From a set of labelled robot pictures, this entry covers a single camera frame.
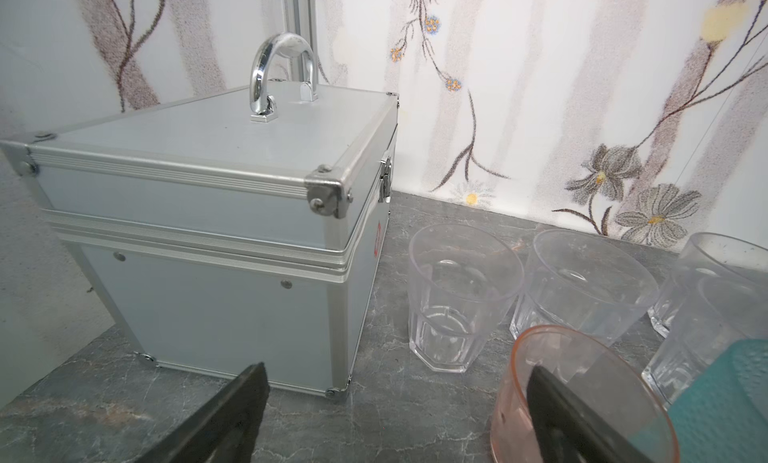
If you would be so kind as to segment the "pink plastic cup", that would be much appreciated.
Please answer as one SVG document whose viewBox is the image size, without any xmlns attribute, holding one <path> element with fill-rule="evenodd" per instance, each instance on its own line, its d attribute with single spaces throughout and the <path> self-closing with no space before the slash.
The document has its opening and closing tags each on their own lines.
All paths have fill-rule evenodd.
<svg viewBox="0 0 768 463">
<path fill-rule="evenodd" d="M 596 339 L 556 325 L 514 343 L 491 417 L 497 462 L 677 462 L 660 400 Z"/>
</svg>

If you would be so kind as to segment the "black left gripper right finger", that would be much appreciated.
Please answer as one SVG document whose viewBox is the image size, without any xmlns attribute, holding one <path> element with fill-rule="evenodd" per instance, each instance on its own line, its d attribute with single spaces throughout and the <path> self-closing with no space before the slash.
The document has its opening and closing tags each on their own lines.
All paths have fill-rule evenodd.
<svg viewBox="0 0 768 463">
<path fill-rule="evenodd" d="M 526 398 L 544 462 L 649 460 L 541 365 L 536 365 L 531 372 Z"/>
</svg>

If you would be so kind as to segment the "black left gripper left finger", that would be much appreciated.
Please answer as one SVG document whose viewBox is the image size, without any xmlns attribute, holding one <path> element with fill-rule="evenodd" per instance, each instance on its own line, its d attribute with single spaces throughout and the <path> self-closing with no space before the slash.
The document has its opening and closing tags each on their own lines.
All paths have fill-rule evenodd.
<svg viewBox="0 0 768 463">
<path fill-rule="evenodd" d="M 252 364 L 140 462 L 249 462 L 270 393 L 265 365 Z"/>
</svg>

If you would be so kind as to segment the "teal dotted plastic cup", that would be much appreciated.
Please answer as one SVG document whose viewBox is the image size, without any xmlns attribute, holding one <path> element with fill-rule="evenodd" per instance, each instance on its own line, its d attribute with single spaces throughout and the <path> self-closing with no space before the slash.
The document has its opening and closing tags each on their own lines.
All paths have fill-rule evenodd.
<svg viewBox="0 0 768 463">
<path fill-rule="evenodd" d="M 667 409 L 681 462 L 767 460 L 767 341 L 733 343 Z"/>
</svg>

